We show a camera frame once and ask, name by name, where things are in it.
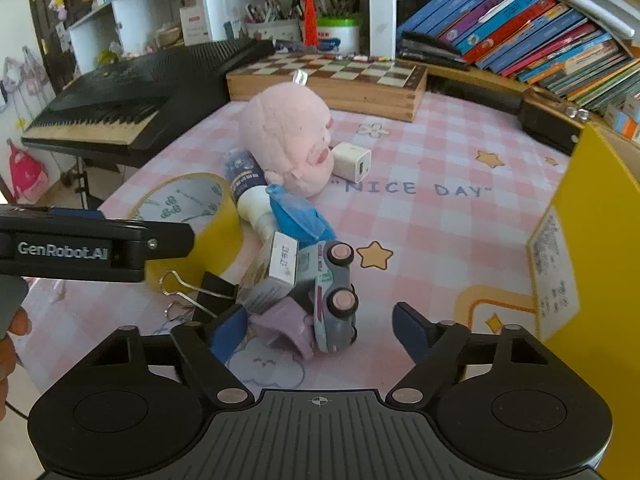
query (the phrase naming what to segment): yellow tape roll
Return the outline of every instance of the yellow tape roll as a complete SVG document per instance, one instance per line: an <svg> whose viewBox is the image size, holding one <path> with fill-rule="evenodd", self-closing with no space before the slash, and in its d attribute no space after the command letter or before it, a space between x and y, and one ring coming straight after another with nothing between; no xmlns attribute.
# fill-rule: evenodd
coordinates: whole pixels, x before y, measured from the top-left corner
<svg viewBox="0 0 640 480"><path fill-rule="evenodd" d="M190 173L161 184L135 205L129 218L186 222L196 234L189 256L146 263L145 281L153 290L160 290L159 280L168 270L176 270L185 282L200 286L205 271L220 275L242 247L242 228L229 186L213 173ZM168 290L192 292L169 279Z"/></svg>

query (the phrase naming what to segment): white jar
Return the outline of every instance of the white jar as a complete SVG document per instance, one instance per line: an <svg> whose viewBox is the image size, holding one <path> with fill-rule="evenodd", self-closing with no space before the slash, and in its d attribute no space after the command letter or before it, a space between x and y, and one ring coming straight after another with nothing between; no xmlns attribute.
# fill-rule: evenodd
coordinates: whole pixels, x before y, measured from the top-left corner
<svg viewBox="0 0 640 480"><path fill-rule="evenodd" d="M360 27L357 18L318 18L318 51L331 54L357 54Z"/></svg>

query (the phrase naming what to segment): cloud print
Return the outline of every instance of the cloud print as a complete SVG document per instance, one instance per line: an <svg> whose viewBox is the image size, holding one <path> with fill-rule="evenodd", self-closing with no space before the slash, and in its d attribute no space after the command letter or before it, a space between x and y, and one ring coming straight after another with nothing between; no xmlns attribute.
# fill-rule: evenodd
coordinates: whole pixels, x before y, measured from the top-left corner
<svg viewBox="0 0 640 480"><path fill-rule="evenodd" d="M305 369L292 352L265 346L258 338L236 351L227 367L243 383L263 388L293 389L305 379Z"/></svg>

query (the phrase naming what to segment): toy car wheel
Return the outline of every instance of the toy car wheel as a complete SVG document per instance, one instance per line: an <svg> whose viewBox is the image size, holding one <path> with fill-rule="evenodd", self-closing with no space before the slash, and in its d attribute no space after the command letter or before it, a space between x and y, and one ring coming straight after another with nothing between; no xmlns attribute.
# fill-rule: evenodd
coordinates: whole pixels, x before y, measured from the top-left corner
<svg viewBox="0 0 640 480"><path fill-rule="evenodd" d="M358 297L348 288L336 288L326 299L326 304L335 317L345 319L358 308Z"/></svg>
<svg viewBox="0 0 640 480"><path fill-rule="evenodd" d="M353 261L353 247L349 244L338 243L329 249L327 253L329 261L341 267L346 267Z"/></svg>

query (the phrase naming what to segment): blue plastic bag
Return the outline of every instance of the blue plastic bag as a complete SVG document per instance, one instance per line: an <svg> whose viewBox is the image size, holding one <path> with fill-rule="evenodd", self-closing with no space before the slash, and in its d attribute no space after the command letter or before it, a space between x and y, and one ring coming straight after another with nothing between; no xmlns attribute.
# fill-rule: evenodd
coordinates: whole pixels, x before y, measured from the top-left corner
<svg viewBox="0 0 640 480"><path fill-rule="evenodd" d="M295 238L304 249L321 241L335 240L335 232L314 205L277 184L267 186L271 209L283 234Z"/></svg>

